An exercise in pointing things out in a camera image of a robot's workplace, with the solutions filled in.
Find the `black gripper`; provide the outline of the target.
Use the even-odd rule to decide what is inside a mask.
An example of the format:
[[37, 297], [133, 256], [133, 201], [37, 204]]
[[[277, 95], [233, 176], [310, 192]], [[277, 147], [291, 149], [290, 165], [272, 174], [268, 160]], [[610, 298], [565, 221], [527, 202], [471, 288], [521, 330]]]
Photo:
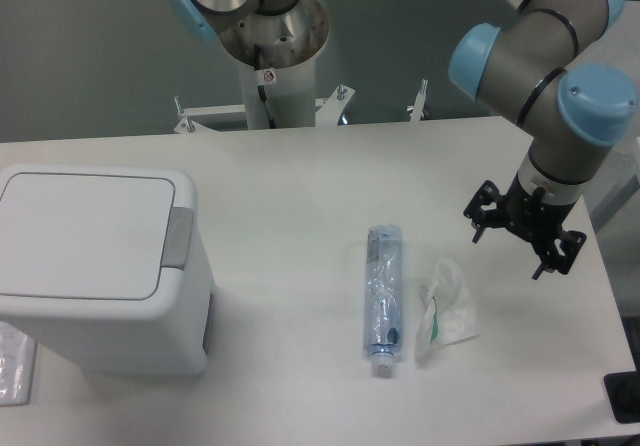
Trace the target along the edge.
[[508, 230], [528, 241], [540, 260], [533, 280], [543, 272], [567, 275], [587, 239], [583, 232], [563, 229], [563, 222], [575, 203], [548, 204], [543, 201], [544, 193], [542, 187], [528, 193], [520, 181], [514, 179], [503, 198], [498, 187], [486, 180], [463, 211], [475, 231], [473, 243], [480, 241], [487, 228], [502, 228], [504, 215]]

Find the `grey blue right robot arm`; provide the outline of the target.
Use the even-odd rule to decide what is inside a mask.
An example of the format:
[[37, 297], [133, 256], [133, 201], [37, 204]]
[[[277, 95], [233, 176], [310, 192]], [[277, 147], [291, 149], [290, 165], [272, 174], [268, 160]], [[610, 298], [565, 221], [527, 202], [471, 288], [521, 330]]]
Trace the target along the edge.
[[564, 220], [636, 113], [638, 93], [620, 70], [578, 56], [620, 17], [625, 0], [507, 0], [508, 28], [473, 27], [449, 78], [531, 136], [506, 192], [485, 182], [465, 209], [478, 233], [504, 229], [529, 243], [545, 269], [566, 271], [586, 236]]

